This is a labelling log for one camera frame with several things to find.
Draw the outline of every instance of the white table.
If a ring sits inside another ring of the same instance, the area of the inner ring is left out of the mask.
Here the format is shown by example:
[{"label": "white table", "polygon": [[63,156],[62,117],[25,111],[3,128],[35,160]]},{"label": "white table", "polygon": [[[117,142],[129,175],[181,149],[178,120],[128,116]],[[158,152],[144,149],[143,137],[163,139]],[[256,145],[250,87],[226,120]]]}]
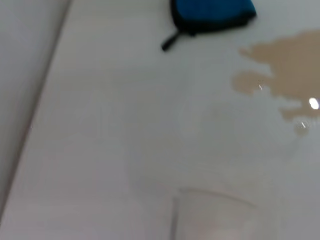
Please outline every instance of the white table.
[{"label": "white table", "polygon": [[249,27],[181,39],[166,0],[75,0],[4,213],[1,240],[167,240],[178,188],[257,205],[264,240],[316,239],[319,127],[305,137],[239,47],[320,27],[317,0],[255,0]]}]

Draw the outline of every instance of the brown liquid puddle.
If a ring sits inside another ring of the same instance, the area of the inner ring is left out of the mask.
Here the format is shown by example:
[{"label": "brown liquid puddle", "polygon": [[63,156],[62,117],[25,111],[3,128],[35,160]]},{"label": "brown liquid puddle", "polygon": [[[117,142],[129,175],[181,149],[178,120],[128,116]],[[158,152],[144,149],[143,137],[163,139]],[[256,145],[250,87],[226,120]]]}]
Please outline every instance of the brown liquid puddle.
[{"label": "brown liquid puddle", "polygon": [[[309,103],[310,98],[320,99],[320,30],[255,44],[239,52],[257,63],[268,64],[273,76],[251,70],[240,72],[233,79],[234,90],[250,96],[265,86],[273,97],[300,101],[300,107],[279,109],[288,122],[296,117],[320,116],[320,110],[312,109]],[[301,135],[307,127],[297,129]]]}]

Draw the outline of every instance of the blue fabric case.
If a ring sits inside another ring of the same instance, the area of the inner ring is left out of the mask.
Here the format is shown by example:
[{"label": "blue fabric case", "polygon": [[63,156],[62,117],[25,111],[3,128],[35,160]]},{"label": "blue fabric case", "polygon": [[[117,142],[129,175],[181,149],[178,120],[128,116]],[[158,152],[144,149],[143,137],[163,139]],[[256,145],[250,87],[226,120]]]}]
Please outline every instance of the blue fabric case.
[{"label": "blue fabric case", "polygon": [[162,44],[167,51],[183,34],[217,32],[245,26],[257,13],[251,0],[170,0],[177,32]]}]

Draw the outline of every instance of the black zipper pull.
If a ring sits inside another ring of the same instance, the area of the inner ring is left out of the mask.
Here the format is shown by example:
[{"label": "black zipper pull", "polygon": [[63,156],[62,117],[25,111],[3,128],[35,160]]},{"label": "black zipper pull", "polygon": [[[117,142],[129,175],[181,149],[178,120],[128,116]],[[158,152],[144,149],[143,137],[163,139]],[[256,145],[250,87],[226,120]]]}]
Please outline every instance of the black zipper pull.
[{"label": "black zipper pull", "polygon": [[173,34],[171,37],[165,40],[161,45],[162,50],[164,52],[168,51],[180,36],[181,36],[181,32],[177,31],[175,34]]}]

